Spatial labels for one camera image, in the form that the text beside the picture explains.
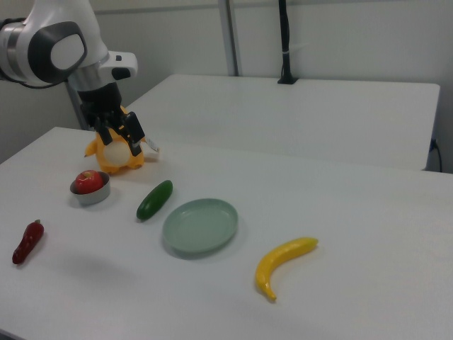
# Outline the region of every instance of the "small metal bowl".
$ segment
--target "small metal bowl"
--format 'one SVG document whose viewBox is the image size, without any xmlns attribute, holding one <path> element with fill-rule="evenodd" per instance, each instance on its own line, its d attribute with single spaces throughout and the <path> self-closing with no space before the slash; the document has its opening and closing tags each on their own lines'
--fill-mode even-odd
<svg viewBox="0 0 453 340">
<path fill-rule="evenodd" d="M 72 192 L 72 195 L 75 198 L 77 198 L 77 200 L 79 201 L 80 204 L 90 205 L 90 204 L 99 203 L 102 200 L 105 200 L 110 195 L 110 177 L 109 177 L 109 175 L 107 175 L 105 172 L 102 172 L 102 171 L 98 171 L 98 173 L 102 177 L 104 186 L 102 188 L 100 188 L 99 190 L 96 190 L 92 193 L 84 193 L 84 194 L 77 193 L 76 181 L 73 181 L 71 183 L 69 190 Z"/>
</svg>

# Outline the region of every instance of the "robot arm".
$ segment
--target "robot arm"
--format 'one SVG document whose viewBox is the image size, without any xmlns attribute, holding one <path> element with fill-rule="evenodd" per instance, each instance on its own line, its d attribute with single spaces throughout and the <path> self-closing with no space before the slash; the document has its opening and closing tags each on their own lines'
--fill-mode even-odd
<svg viewBox="0 0 453 340">
<path fill-rule="evenodd" d="M 144 133 L 133 112 L 122 112 L 116 81 L 136 74 L 132 53 L 108 51 L 88 0 L 35 0 L 26 19 L 0 21 L 0 80 L 33 88 L 67 80 L 103 143 L 112 128 L 134 156 Z"/>
</svg>

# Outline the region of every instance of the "toy fruit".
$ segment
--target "toy fruit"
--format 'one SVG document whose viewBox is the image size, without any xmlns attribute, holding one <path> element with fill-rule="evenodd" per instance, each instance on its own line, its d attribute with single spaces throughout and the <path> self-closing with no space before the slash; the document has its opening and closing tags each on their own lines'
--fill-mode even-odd
<svg viewBox="0 0 453 340">
<path fill-rule="evenodd" d="M 269 299 L 275 301 L 277 296 L 270 287 L 270 276 L 272 272 L 286 261 L 294 259 L 298 256 L 309 253 L 316 248 L 318 244 L 317 239 L 311 237 L 302 237 L 294 239 L 287 243 L 278 246 L 264 256 L 258 267 L 256 268 L 255 281 L 260 290 L 268 296 Z"/>
<path fill-rule="evenodd" d="M 170 198 L 172 192 L 173 183 L 171 183 L 171 181 L 167 180 L 160 183 L 145 197 L 138 207 L 137 218 L 139 220 L 148 220 L 151 218 L 160 208 L 162 208 L 165 202 Z"/>
<path fill-rule="evenodd" d="M 109 145 L 104 145 L 101 136 L 96 133 L 96 138 L 85 148 L 85 157 L 96 155 L 101 171 L 108 174 L 118 172 L 122 167 L 126 166 L 131 169 L 137 169 L 144 164 L 143 152 L 137 156 L 132 156 L 129 145 L 119 136 L 114 130 L 108 129 L 113 141 Z"/>
<path fill-rule="evenodd" d="M 41 221 L 36 220 L 30 223 L 23 233 L 21 243 L 13 253 L 13 263 L 23 263 L 43 235 L 44 227 L 41 225 Z"/>
<path fill-rule="evenodd" d="M 76 177 L 76 191 L 78 194 L 93 193 L 104 186 L 101 175 L 96 170 L 85 170 Z"/>
</svg>

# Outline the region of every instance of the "yellow banana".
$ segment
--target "yellow banana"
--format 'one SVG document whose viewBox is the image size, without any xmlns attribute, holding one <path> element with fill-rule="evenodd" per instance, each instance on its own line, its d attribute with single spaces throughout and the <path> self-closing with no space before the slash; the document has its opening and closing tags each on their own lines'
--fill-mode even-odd
<svg viewBox="0 0 453 340">
<path fill-rule="evenodd" d="M 270 276 L 272 272 L 280 264 L 309 253 L 316 248 L 317 244 L 317 239 L 302 237 L 284 243 L 266 254 L 256 268 L 255 281 L 258 288 L 260 288 L 272 301 L 275 301 L 277 296 L 270 287 Z"/>
</svg>

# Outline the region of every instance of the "plate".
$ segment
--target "plate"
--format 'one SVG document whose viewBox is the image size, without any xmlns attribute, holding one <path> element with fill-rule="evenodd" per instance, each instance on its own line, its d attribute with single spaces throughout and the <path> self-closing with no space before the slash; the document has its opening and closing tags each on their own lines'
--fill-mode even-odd
<svg viewBox="0 0 453 340">
<path fill-rule="evenodd" d="M 202 253 L 227 243 L 236 233 L 238 213 L 214 198 L 193 200 L 176 208 L 165 220 L 164 240 L 185 253 Z"/>
</svg>

